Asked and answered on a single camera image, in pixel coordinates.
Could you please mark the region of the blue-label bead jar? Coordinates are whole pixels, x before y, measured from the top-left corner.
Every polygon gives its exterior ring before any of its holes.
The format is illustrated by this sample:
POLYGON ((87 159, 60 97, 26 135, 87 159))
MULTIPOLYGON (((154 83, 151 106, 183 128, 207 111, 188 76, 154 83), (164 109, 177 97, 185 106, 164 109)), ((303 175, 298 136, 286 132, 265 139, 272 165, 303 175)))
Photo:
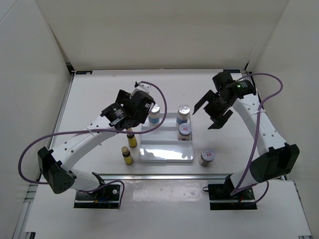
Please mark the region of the blue-label bead jar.
POLYGON ((160 121, 160 106, 159 104, 155 104, 148 116, 149 125, 156 125, 160 121))
POLYGON ((176 125, 180 126, 183 123, 187 123, 190 114, 190 106, 182 104, 177 109, 176 125))

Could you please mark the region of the spice jar red label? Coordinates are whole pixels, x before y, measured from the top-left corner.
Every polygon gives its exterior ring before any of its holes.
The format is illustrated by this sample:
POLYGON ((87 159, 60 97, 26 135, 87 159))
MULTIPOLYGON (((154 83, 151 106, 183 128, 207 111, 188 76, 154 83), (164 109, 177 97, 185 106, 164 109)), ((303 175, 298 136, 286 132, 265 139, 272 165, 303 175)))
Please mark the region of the spice jar red label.
POLYGON ((178 140, 190 140, 192 128, 188 123, 182 123, 178 128, 178 140))
POLYGON ((201 152, 198 163, 202 167, 207 167, 215 158, 215 152, 212 149, 206 149, 201 152))

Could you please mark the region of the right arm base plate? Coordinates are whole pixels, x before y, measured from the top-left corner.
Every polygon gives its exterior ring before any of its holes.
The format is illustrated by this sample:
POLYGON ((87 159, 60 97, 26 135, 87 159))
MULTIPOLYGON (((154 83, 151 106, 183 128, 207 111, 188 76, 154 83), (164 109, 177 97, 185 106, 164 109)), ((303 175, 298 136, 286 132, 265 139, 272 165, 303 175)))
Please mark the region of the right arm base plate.
POLYGON ((256 210, 255 196, 252 188, 231 196, 224 184, 208 184, 203 192, 209 195, 210 210, 212 211, 238 211, 256 210))

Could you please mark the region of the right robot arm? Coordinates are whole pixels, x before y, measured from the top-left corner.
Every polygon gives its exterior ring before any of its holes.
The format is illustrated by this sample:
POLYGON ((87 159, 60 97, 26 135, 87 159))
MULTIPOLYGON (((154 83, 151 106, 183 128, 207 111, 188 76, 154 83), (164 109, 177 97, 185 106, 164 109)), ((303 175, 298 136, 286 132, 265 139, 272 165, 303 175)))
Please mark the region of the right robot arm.
POLYGON ((300 150, 296 144, 287 143, 263 110, 263 104, 282 91, 283 83, 275 93, 260 101, 247 77, 234 80, 230 72, 223 71, 212 80, 216 91, 209 90, 195 104, 194 111, 204 109, 213 122, 209 129, 221 129, 236 111, 254 139, 245 169, 226 177, 225 196, 235 199, 250 187, 289 174, 300 150))

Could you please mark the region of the white divided tray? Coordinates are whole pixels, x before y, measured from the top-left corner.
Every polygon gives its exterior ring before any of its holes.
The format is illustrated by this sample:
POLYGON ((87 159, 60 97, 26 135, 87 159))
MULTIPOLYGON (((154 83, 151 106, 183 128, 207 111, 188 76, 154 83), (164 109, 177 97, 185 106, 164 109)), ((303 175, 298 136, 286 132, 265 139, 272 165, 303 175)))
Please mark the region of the white divided tray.
MULTIPOLYGON (((176 116, 176 113, 168 113, 159 128, 140 136, 141 162, 190 163, 193 160, 192 134, 190 140, 177 139, 176 116)), ((191 125, 191 120, 188 119, 187 123, 191 125)))

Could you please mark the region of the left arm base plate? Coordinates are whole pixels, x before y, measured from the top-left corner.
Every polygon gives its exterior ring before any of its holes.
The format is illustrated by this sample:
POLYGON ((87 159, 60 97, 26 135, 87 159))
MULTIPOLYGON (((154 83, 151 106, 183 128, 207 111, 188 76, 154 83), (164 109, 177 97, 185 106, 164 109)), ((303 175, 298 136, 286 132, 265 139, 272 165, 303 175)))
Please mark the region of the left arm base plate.
POLYGON ((106 185, 106 187, 95 192, 76 192, 73 208, 119 209, 125 190, 123 181, 114 180, 106 183, 106 185))

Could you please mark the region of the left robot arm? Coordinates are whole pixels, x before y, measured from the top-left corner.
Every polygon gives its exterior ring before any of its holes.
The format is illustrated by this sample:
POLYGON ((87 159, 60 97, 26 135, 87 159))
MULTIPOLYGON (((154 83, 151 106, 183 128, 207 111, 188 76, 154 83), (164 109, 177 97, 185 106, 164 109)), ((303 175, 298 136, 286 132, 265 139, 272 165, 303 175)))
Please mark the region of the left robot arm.
POLYGON ((55 194, 68 189, 87 191, 93 199, 103 197, 105 188, 97 173, 76 169, 75 164, 103 141, 119 131, 146 121, 155 104, 149 92, 138 87, 132 93, 119 90, 115 102, 86 127, 84 134, 74 134, 68 141, 52 149, 38 151, 39 168, 55 194))

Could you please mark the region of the yellow small bottle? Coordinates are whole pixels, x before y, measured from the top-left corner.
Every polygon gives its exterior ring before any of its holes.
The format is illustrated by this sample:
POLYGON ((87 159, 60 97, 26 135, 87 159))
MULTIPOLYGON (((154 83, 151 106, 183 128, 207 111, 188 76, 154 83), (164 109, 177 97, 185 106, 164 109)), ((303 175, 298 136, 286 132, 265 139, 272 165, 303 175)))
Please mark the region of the yellow small bottle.
POLYGON ((128 139, 128 145, 131 148, 134 148, 138 145, 135 135, 132 133, 133 130, 131 128, 127 129, 127 139, 128 139))
POLYGON ((131 152, 130 150, 126 147, 126 146, 123 146, 121 148, 121 152, 122 152, 122 156, 123 156, 123 159, 124 159, 124 162, 126 165, 131 165, 133 164, 134 160, 131 156, 131 152))

